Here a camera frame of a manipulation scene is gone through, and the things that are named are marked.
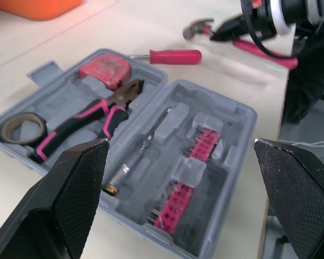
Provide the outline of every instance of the orange object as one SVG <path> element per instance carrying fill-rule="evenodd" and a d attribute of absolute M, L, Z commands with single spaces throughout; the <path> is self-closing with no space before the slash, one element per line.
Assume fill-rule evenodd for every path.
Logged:
<path fill-rule="evenodd" d="M 82 0 L 0 0 L 0 10 L 31 20 L 50 20 L 80 5 Z"/>

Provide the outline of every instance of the red screwdriver handle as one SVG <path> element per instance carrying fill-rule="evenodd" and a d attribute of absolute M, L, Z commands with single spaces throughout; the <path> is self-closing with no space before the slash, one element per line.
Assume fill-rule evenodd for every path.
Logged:
<path fill-rule="evenodd" d="M 278 59 L 273 58 L 268 55 L 266 55 L 264 52 L 262 52 L 255 44 L 251 42 L 247 42 L 242 39 L 237 39 L 233 41 L 233 45 L 243 51 L 249 52 L 253 55 L 256 55 L 261 58 L 265 58 L 268 60 L 271 60 L 281 66 L 284 66 L 288 69 L 294 69 L 298 66 L 298 59 L 297 58 L 286 58 L 286 59 Z"/>
<path fill-rule="evenodd" d="M 200 62 L 199 50 L 150 50 L 150 64 L 197 65 Z"/>

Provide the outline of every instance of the gray plastic tool case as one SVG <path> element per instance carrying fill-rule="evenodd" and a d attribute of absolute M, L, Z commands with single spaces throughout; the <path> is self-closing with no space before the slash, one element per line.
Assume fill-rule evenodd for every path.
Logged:
<path fill-rule="evenodd" d="M 80 79 L 77 73 L 81 65 L 107 53 L 127 58 L 102 49 L 66 72 L 55 62 L 49 62 L 29 73 L 28 77 L 39 89 L 0 115 L 0 127 L 17 113 L 33 112 L 46 121 L 48 132 L 52 132 L 92 100 L 110 96 L 112 92 L 102 82 L 90 76 Z M 243 104 L 189 81 L 177 80 L 169 84 L 166 74 L 151 65 L 135 60 L 129 62 L 132 70 L 129 81 L 144 79 L 145 84 L 142 94 L 129 105 L 129 119 L 118 126 L 110 141 L 104 182 L 125 162 L 127 155 L 134 152 L 159 116 L 168 107 L 172 111 L 157 128 L 152 146 L 146 150 L 119 194 L 112 197 L 101 193 L 100 208 L 138 236 L 148 238 L 182 258 L 211 258 L 257 114 Z M 95 121 L 74 133 L 41 165 L 28 158 L 33 151 L 31 147 L 0 142 L 0 148 L 45 175 L 63 150 L 95 139 L 102 126 L 103 121 Z M 180 151 L 190 143 L 199 126 L 220 132 L 219 143 L 210 160 L 203 165 Z M 15 134 L 23 138 L 29 130 L 26 127 Z M 149 224 L 147 217 L 168 183 L 183 179 L 195 188 L 195 192 L 170 236 Z"/>

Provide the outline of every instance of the white table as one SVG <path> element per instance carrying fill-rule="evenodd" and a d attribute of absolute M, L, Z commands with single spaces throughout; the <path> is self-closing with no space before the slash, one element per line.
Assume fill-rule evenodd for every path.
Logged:
<path fill-rule="evenodd" d="M 183 40 L 185 25 L 197 18 L 216 23 L 240 12 L 239 0 L 89 0 L 48 22 L 28 21 L 0 12 L 0 113 L 31 94 L 25 74 L 54 59 L 67 69 L 91 52 L 111 48 L 122 53 L 149 49 L 198 48 L 198 66 L 157 65 L 169 81 L 187 79 L 253 107 L 258 113 L 254 136 L 276 139 L 288 71 L 235 49 L 231 44 L 198 38 Z M 290 53 L 293 36 L 267 45 Z M 0 150 L 0 226 L 40 175 Z M 267 196 L 259 165 L 249 149 L 232 197 L 214 258 L 257 258 Z M 132 234 L 97 211 L 82 258 L 175 258 Z"/>

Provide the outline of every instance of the screwdriver bit holder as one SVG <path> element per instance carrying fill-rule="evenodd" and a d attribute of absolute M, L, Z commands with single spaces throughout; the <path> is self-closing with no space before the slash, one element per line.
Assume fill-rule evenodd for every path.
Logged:
<path fill-rule="evenodd" d="M 168 199 L 166 206 L 162 212 L 159 213 L 154 226 L 172 235 L 179 220 L 184 214 L 193 192 L 194 188 L 178 182 L 175 186 L 174 192 Z"/>
<path fill-rule="evenodd" d="M 183 150 L 183 154 L 189 158 L 196 158 L 206 162 L 215 145 L 218 143 L 220 133 L 209 128 L 199 127 L 189 146 Z"/>

